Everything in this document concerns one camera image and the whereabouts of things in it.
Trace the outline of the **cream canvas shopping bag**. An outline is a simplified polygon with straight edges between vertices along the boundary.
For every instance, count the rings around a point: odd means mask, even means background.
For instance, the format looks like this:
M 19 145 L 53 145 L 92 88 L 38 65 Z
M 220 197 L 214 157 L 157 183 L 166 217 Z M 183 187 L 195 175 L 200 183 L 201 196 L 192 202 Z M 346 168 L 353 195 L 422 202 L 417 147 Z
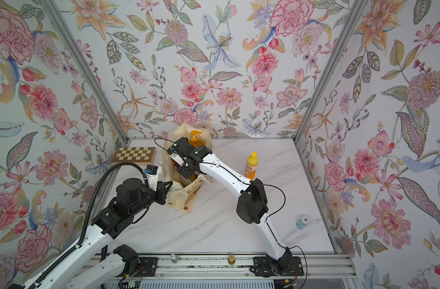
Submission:
M 162 171 L 165 181 L 172 181 L 173 185 L 167 194 L 166 205 L 183 213 L 190 213 L 195 203 L 196 195 L 204 183 L 211 181 L 210 177 L 193 175 L 190 178 L 183 177 L 177 172 L 176 162 L 169 157 L 168 149 L 175 141 L 185 137 L 189 141 L 193 137 L 207 148 L 213 148 L 213 142 L 208 129 L 195 128 L 188 124 L 180 125 L 174 132 L 165 137 L 162 152 Z

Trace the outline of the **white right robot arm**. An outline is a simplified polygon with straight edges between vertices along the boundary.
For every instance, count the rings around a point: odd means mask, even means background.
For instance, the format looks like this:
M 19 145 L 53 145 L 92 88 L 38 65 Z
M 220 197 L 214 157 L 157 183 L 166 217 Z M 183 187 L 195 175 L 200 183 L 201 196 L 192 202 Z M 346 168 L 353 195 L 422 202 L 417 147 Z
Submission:
M 208 175 L 223 185 L 237 199 L 236 213 L 245 223 L 253 225 L 265 245 L 267 256 L 279 266 L 287 266 L 292 259 L 291 249 L 285 246 L 271 223 L 267 184 L 251 180 L 221 161 L 204 145 L 195 147 L 182 137 L 167 150 L 168 156 L 177 164 L 177 172 L 184 178 L 195 173 Z

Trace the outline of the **large orange pump soap bottle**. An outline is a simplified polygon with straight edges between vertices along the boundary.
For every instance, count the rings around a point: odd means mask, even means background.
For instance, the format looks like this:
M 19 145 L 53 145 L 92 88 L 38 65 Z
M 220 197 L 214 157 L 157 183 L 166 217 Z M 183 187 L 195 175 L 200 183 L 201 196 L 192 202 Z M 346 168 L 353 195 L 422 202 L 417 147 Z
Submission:
M 193 130 L 190 132 L 191 138 L 189 140 L 189 143 L 193 145 L 194 147 L 199 147 L 201 145 L 204 145 L 204 142 L 200 138 L 200 135 L 202 134 L 201 131 Z

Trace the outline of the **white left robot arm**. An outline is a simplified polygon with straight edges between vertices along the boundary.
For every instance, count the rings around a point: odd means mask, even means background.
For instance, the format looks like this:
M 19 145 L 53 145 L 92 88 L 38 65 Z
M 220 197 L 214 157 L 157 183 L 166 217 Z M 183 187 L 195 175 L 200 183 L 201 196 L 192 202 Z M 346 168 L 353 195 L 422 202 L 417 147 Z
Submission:
M 82 230 L 78 241 L 69 246 L 46 269 L 24 284 L 12 284 L 10 289 L 62 289 L 94 256 L 130 225 L 134 218 L 153 203 L 164 205 L 173 182 L 157 181 L 155 189 L 139 178 L 126 179 L 116 188 L 116 196 Z

